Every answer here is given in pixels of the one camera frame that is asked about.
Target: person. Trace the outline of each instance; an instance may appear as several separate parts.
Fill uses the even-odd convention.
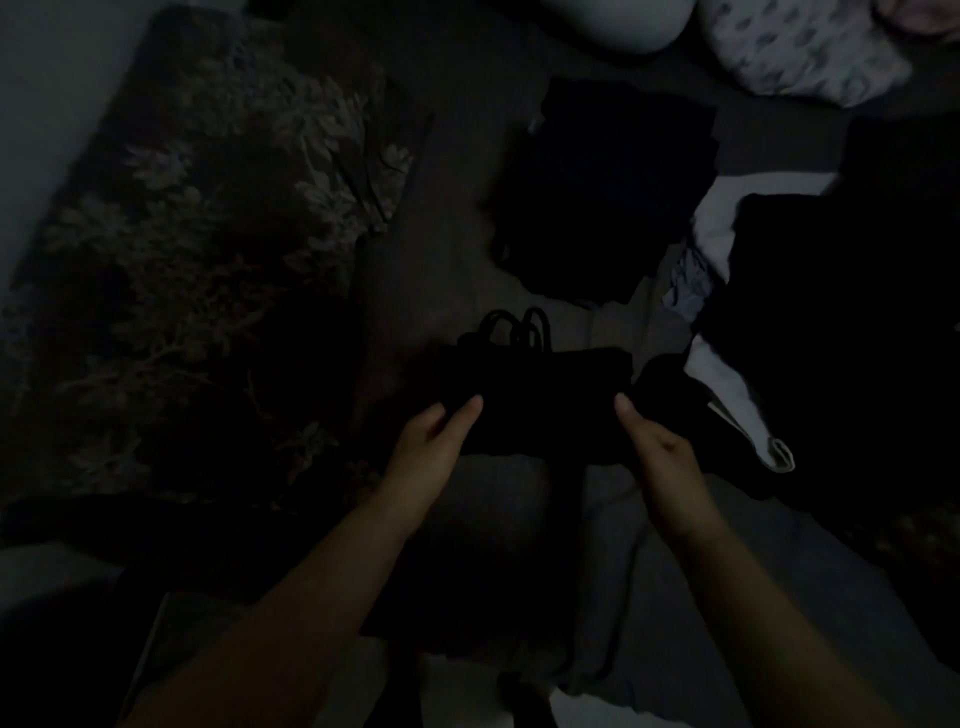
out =
[[[651,519],[679,561],[754,725],[904,726],[831,649],[728,526],[690,444],[613,403]],[[206,652],[146,694],[125,725],[308,726],[404,543],[453,471],[483,408],[411,420],[380,486]]]

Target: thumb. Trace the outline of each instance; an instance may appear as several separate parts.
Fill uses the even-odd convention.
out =
[[[470,433],[470,428],[480,417],[483,411],[483,398],[480,395],[474,395],[467,403],[453,413],[453,417],[446,423],[444,430],[437,435],[437,440],[443,442],[448,447],[460,448]]]
[[[616,411],[616,418],[627,430],[638,455],[645,457],[660,449],[657,438],[653,437],[647,427],[647,421],[636,411],[629,397],[622,392],[617,394],[613,398],[613,409]]]

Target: black strap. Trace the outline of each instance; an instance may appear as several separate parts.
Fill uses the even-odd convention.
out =
[[[533,323],[535,313],[540,318],[540,327],[543,329],[542,335]],[[477,330],[477,335],[484,341],[490,341],[496,325],[503,320],[510,322],[510,346],[518,349],[529,349],[533,352],[551,353],[553,351],[550,341],[550,322],[547,321],[546,314],[535,306],[527,309],[523,321],[520,321],[510,311],[497,308],[484,316],[480,328]],[[533,335],[533,344],[530,342],[531,334]]]

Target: person's right hand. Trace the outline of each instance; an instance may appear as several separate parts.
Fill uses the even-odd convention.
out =
[[[730,528],[707,489],[693,447],[666,427],[645,419],[624,394],[616,416],[636,450],[637,479],[651,520],[675,553],[707,547]]]

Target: white floor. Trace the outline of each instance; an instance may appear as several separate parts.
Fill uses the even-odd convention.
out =
[[[511,728],[514,720],[496,691],[497,671],[442,657],[427,658],[427,676],[420,704],[423,728]],[[338,670],[324,710],[314,728],[362,728],[386,683],[382,644],[361,638]],[[639,715],[594,697],[550,697],[558,728],[660,728],[683,726],[650,714]]]

